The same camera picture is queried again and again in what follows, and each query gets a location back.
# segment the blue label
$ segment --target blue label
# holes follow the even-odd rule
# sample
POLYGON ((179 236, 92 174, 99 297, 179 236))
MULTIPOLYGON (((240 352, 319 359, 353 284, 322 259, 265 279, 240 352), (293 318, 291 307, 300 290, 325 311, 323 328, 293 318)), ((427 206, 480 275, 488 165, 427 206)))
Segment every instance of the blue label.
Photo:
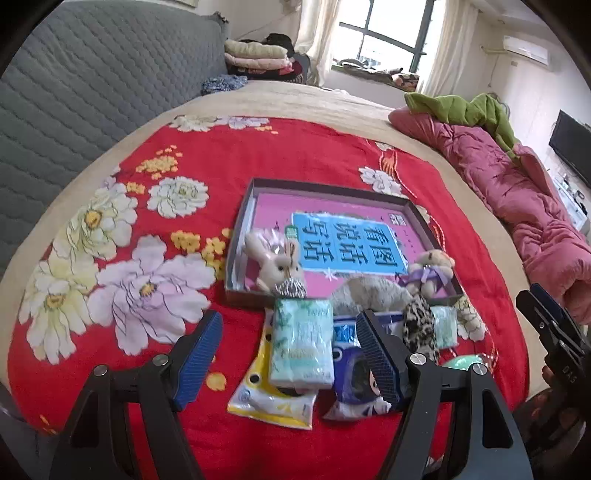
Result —
POLYGON ((292 223, 305 270, 406 273, 406 262, 385 223, 308 213, 293 213, 292 223))

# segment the tissue pack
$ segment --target tissue pack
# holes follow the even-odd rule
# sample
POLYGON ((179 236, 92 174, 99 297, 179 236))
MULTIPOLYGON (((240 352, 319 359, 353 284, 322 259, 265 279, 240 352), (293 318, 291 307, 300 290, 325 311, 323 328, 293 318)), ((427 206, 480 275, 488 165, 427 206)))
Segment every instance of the tissue pack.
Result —
POLYGON ((269 383, 330 388, 335 381, 332 336, 333 311, 328 300, 277 300, 269 383))

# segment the folded clothes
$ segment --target folded clothes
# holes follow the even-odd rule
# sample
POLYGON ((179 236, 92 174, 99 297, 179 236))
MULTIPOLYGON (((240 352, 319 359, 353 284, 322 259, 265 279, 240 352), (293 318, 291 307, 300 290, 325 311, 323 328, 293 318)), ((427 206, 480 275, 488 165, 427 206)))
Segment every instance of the folded clothes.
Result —
POLYGON ((244 75, 219 75, 205 80, 201 85, 201 95, 216 92, 230 92, 246 85, 248 77, 244 75))
POLYGON ((241 42, 226 40, 224 49, 233 57, 239 59, 284 59, 287 49, 279 45, 263 45, 259 42, 241 42))
POLYGON ((291 65, 291 62, 286 57, 284 59, 245 59, 241 57, 234 57, 226 52, 226 63, 235 65, 236 67, 244 67, 246 69, 258 70, 279 70, 291 65))
POLYGON ((279 45, 280 47, 286 48, 288 57, 292 57, 295 54, 291 38, 283 33, 269 33, 263 44, 279 45))
POLYGON ((228 66, 228 73, 234 75, 246 75, 250 80, 291 80, 301 75, 302 67, 299 61, 295 60, 291 67, 284 67, 279 70, 246 69, 244 67, 228 66))

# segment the white curtain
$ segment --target white curtain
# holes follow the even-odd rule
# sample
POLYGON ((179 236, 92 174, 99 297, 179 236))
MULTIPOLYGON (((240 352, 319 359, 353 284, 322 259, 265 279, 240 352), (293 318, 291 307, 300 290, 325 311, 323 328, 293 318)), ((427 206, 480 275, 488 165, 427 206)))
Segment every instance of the white curtain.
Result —
POLYGON ((469 0, 439 1, 446 2, 439 46, 431 73, 419 87, 421 93, 430 96, 458 94, 478 17, 478 9, 469 0))
POLYGON ((310 57, 309 84, 321 86, 330 72, 330 44, 339 24, 341 0, 303 0, 295 50, 310 57))

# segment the stuffed animal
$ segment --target stuffed animal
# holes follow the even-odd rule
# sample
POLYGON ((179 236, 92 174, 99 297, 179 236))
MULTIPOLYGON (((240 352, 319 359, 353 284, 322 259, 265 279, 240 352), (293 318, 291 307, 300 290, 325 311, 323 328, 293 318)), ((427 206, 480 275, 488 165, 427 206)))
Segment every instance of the stuffed animal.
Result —
POLYGON ((275 286, 288 278, 299 280, 305 289, 297 240, 286 239, 275 230, 253 229, 244 237, 244 251, 261 266, 255 282, 259 290, 275 293, 275 286))
POLYGON ((453 278, 456 261, 443 250, 429 250, 408 266, 406 288, 411 295, 433 296, 453 278))

